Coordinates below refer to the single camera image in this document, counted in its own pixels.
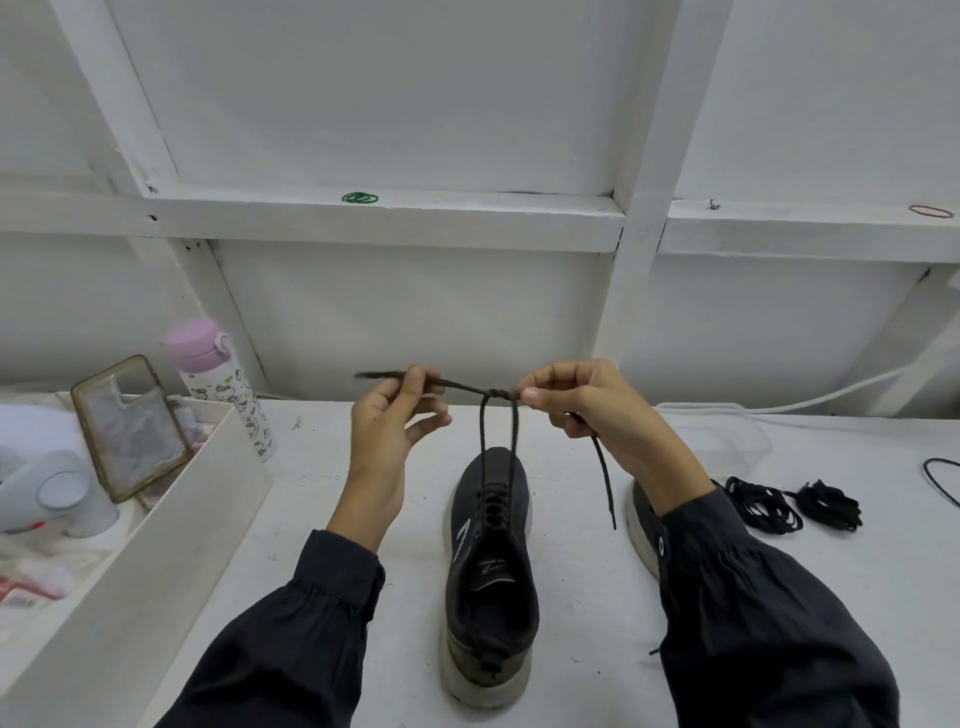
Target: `hello kitty print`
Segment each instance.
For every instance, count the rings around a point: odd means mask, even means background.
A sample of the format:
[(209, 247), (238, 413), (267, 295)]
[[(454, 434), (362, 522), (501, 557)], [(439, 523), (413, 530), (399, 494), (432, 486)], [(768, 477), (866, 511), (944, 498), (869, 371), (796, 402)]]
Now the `hello kitty print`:
[(267, 425), (263, 408), (247, 383), (243, 370), (231, 359), (216, 369), (200, 374), (183, 374), (190, 395), (198, 400), (221, 401), (236, 407), (244, 422), (253, 448), (261, 460), (267, 460), (276, 450), (273, 432)]

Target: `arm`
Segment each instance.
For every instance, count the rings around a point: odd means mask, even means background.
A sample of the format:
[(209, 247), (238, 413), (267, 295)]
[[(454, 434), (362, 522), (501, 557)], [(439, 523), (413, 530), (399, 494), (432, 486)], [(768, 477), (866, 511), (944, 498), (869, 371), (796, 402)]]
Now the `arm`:
[(693, 453), (610, 362), (551, 364), (517, 389), (569, 437), (597, 434), (662, 520), (660, 657), (681, 726), (897, 725), (893, 673), (840, 600), (747, 532)]
[(403, 504), (407, 454), (450, 423), (446, 405), (423, 395), (426, 374), (440, 372), (413, 367), (354, 405), (347, 482), (326, 530), (310, 534), (286, 586), (213, 641), (157, 728), (349, 725), (384, 582), (376, 551)]

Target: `shoe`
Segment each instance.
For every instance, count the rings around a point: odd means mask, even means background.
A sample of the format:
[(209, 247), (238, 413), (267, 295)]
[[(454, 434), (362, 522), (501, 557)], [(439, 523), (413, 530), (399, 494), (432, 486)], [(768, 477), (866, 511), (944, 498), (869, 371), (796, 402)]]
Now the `shoe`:
[(519, 460), (506, 448), (478, 455), (450, 500), (440, 662), (446, 690), (473, 708), (516, 702), (530, 678), (531, 646), (540, 625), (527, 555), (530, 519), (530, 491)]
[(627, 533), (640, 557), (643, 566), (650, 573), (662, 579), (663, 566), (663, 523), (654, 513), (640, 484), (634, 481), (627, 492)]

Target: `brown rubber band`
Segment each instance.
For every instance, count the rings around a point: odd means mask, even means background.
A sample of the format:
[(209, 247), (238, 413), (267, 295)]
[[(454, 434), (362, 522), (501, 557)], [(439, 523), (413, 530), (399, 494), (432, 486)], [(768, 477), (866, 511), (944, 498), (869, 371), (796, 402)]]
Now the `brown rubber band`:
[(950, 220), (955, 215), (948, 209), (942, 207), (933, 207), (930, 205), (911, 205), (907, 208), (911, 212), (916, 212), (923, 217), (936, 217), (939, 220)]

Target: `black jacket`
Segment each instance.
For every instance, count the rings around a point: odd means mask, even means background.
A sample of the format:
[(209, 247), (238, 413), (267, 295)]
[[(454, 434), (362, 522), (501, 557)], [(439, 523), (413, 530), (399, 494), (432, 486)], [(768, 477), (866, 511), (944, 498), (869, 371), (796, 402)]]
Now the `black jacket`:
[[(722, 492), (663, 523), (660, 657), (683, 728), (898, 724), (876, 646), (824, 584), (751, 536)], [(348, 726), (383, 580), (372, 553), (314, 531), (294, 578), (213, 641), (157, 728)]]

